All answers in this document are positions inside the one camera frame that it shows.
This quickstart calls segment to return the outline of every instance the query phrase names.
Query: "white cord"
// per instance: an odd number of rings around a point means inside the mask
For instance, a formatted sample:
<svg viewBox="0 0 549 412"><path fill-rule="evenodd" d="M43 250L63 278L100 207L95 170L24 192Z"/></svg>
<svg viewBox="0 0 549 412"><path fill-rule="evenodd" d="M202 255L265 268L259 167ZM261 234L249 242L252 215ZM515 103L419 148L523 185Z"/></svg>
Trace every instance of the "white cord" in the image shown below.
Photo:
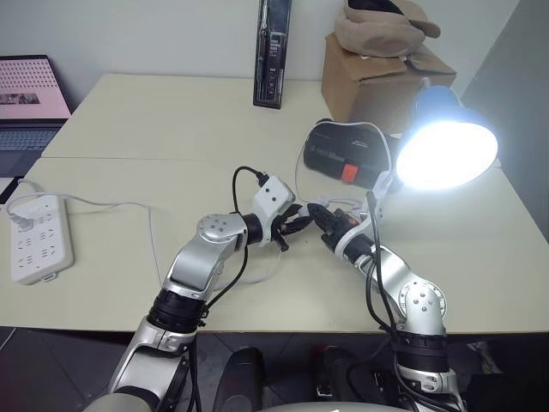
<svg viewBox="0 0 549 412"><path fill-rule="evenodd" d="M11 339L11 337L14 335L16 330L17 330L17 328L12 329L11 332L9 333L8 337L6 337L6 340L3 341L2 345L0 345L0 352L2 351L3 347L8 344L9 339Z"/></svg>
<svg viewBox="0 0 549 412"><path fill-rule="evenodd" d="M268 279L270 279L271 277L273 277L275 275L275 272L276 272L276 267L278 266L278 264L281 262L281 257L282 257L282 251L279 251L278 252L278 256L276 257L276 259L274 260L274 262L269 266L267 272L265 273L265 275L263 276L260 276L260 277L257 277L257 278L254 278L254 279L244 279L244 278L240 278L236 284L236 286L240 286L240 285L253 285L253 284L256 284L256 283L259 283L259 282L265 282L267 281ZM218 284L216 287L215 287L215 291L217 292L218 290L221 290L221 289L224 289L226 286L228 286L229 282L225 282L225 283L222 283L222 284Z"/></svg>
<svg viewBox="0 0 549 412"><path fill-rule="evenodd" d="M21 183L26 183L27 185L31 186L34 191L44 191L44 189L42 189L42 187L38 183L33 182L32 180L18 179L17 184L21 184Z"/></svg>
<svg viewBox="0 0 549 412"><path fill-rule="evenodd" d="M332 122L332 121L328 121L328 120L318 122L309 131L309 133L307 133L307 137L305 138L305 141L303 142L303 146L301 146L301 150L299 151L298 159L295 161L295 168L293 169L293 183L295 185L295 192L296 192L296 195L298 196L298 199L301 202L304 202L304 203L320 203L320 202L316 202L316 201L309 201L309 200L303 199L301 197L301 194L299 193L299 186L298 186L299 160L301 159L301 156L303 155L303 152L305 151L305 144L307 143L307 139L309 138L309 135L320 124L335 124L335 125L338 125L338 126L366 126L367 125L367 126L373 127L377 131L377 133L379 133L379 136L381 137L382 142L383 142L383 146L385 147L385 154L387 155L387 162L388 162L388 166L389 166L389 172L391 172L393 170L393 161L391 159L391 153L389 152L389 145L387 144L387 138L385 137L385 135L383 134L381 129L379 129L379 127L377 127L375 124L370 123L370 122L338 123L338 122ZM328 197L328 198L325 198L323 200L326 200L328 202L333 202L333 203L342 203L341 200L346 201L346 202L352 202L352 203L358 202L355 199L348 199L348 198L344 198L344 197L333 197L333 198Z"/></svg>
<svg viewBox="0 0 549 412"><path fill-rule="evenodd" d="M23 183L29 183L31 185L30 182L32 182L32 181L25 179L25 181ZM10 211L11 205L13 203L19 201L19 200L22 200L22 199L25 199L25 198L28 198L28 197L36 197L36 196L44 196L44 195L57 196L57 197L61 197L62 199L77 200L78 202L83 202L83 203L91 204L93 206L100 206L100 207L110 206L112 208L116 208L117 206L120 206L120 205L123 205L123 204L134 204L135 206L141 206L142 208L146 209L147 210L147 221L148 221L148 235L149 235L149 242L150 242L150 246L151 246L151 252L153 254L154 268L156 269L156 275L158 277L158 282L162 286L162 280L160 279L160 270L159 270L159 267L158 267L158 259L156 257L156 249L154 248L153 217L152 217L150 206L148 206L146 204L143 204L143 203L135 202L135 201L132 201L132 200L123 200L123 201L112 202L112 203L102 203L102 202L92 202L91 200L86 200L86 199L83 199L82 197L69 195L67 193L59 193L59 192L55 192L55 191L36 191L34 193L30 193L30 194L27 194L27 195L21 195L21 196L15 197L13 199L10 199L9 202L6 203L6 213L8 214L8 217L12 221L14 221L16 224L18 224L18 221L20 219L27 220L27 218L22 217L22 216L18 216L15 213L11 212Z"/></svg>

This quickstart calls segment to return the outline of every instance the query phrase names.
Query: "power strip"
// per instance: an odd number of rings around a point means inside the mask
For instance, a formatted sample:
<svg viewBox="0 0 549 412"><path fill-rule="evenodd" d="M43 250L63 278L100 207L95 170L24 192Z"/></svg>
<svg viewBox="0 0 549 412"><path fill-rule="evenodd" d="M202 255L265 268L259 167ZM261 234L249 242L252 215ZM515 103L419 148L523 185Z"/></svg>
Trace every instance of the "power strip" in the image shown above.
<svg viewBox="0 0 549 412"><path fill-rule="evenodd" d="M16 215L33 219L33 228L22 231L11 222L11 280L30 285L51 281L59 270L74 263L69 220L64 199L45 195L11 208Z"/></svg>

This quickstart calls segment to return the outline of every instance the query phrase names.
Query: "white wall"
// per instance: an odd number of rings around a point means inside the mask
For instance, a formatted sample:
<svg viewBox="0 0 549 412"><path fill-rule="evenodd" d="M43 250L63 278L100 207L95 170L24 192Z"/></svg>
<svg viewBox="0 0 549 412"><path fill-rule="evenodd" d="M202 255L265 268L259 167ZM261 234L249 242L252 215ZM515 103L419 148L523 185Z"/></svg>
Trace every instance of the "white wall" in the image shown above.
<svg viewBox="0 0 549 412"><path fill-rule="evenodd" d="M518 0L418 0L461 94ZM342 0L293 0L287 78L322 78ZM47 54L80 102L106 72L252 77L258 0L0 0L0 55Z"/></svg>

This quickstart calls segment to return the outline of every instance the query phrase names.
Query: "gray wall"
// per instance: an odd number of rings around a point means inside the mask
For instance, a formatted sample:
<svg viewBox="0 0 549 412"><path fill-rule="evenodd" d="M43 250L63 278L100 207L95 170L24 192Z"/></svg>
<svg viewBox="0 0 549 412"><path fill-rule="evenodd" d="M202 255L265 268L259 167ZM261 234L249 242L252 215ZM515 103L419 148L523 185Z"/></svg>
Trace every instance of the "gray wall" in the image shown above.
<svg viewBox="0 0 549 412"><path fill-rule="evenodd" d="M549 2L521 0L463 95L498 129L505 174L549 239Z"/></svg>
<svg viewBox="0 0 549 412"><path fill-rule="evenodd" d="M416 0L462 94L518 0ZM80 103L107 72L252 77L259 0L0 0L0 56L47 54ZM294 0L288 79L320 79L343 0Z"/></svg>

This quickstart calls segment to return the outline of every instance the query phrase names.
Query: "laptop screen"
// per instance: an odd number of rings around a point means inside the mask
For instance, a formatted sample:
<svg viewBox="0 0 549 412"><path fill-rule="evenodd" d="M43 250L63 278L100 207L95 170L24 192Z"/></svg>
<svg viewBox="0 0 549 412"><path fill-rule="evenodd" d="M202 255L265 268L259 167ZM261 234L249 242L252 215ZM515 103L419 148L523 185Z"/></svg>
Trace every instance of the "laptop screen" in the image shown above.
<svg viewBox="0 0 549 412"><path fill-rule="evenodd" d="M67 119L69 108L46 56L0 58L0 120Z"/></svg>

